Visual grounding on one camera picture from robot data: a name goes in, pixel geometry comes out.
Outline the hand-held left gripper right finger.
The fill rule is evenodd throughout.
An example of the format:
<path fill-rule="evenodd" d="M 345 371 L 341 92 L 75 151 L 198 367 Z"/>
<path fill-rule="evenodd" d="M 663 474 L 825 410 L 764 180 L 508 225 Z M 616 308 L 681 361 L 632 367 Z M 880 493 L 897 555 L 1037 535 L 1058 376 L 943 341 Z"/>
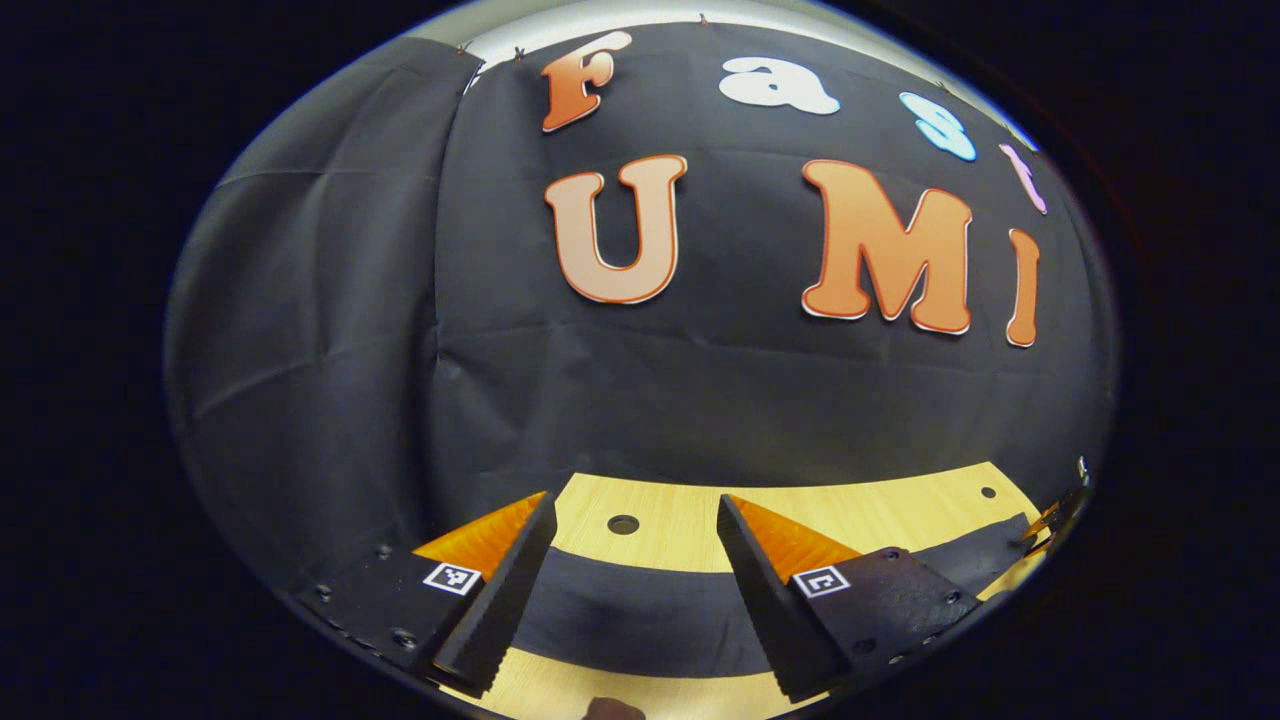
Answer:
<path fill-rule="evenodd" d="M 867 691 L 941 646 L 980 600 L 900 547 L 860 552 L 736 495 L 717 534 L 781 692 Z"/>

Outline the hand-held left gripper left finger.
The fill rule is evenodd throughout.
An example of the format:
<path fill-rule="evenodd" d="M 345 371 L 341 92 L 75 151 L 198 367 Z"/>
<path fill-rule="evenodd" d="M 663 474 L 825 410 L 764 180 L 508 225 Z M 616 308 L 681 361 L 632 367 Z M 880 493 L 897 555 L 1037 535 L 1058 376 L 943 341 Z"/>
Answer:
<path fill-rule="evenodd" d="M 466 509 L 307 495 L 288 507 L 289 601 L 362 669 L 431 693 L 495 683 L 558 530 L 557 493 Z"/>

